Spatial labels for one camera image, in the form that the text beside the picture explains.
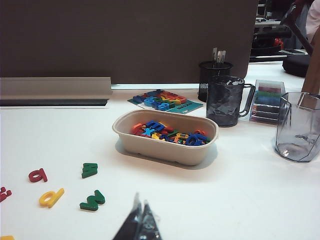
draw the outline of white table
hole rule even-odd
[[[280,62],[251,63],[245,78],[283,81],[301,91],[304,79]],[[276,127],[249,116],[219,138],[197,166],[168,164],[123,151],[113,122],[140,109],[127,102],[145,90],[113,90],[102,109],[2,109],[1,236],[15,240],[112,239],[129,214],[136,192],[158,216],[164,240],[315,240],[320,236],[320,158],[294,163],[274,151]],[[174,89],[199,102],[197,87]],[[201,107],[189,115],[205,117]],[[98,173],[81,178],[83,163]],[[43,168],[48,181],[31,183]],[[64,188],[52,208],[39,198]],[[96,212],[79,208],[99,190]]]

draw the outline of red letter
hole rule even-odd
[[[43,179],[43,181],[45,181],[45,182],[48,181],[47,176],[46,176],[43,168],[40,168],[39,170],[35,170],[35,171],[32,171],[29,173],[29,180],[32,183],[39,182],[41,179]]]

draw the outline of gray divider panel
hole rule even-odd
[[[198,83],[212,48],[248,69],[257,0],[3,0],[1,77]]]

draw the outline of pen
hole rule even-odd
[[[273,56],[251,56],[251,59],[271,59],[271,58],[286,58],[287,55],[273,55]]]

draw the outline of paper bowl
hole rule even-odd
[[[131,134],[134,125],[151,120],[161,122],[180,133],[204,131],[210,142],[200,146],[188,146]],[[219,131],[218,125],[208,118],[147,109],[122,115],[113,123],[112,129],[119,135],[124,149],[130,153],[189,166],[197,165],[205,159]]]

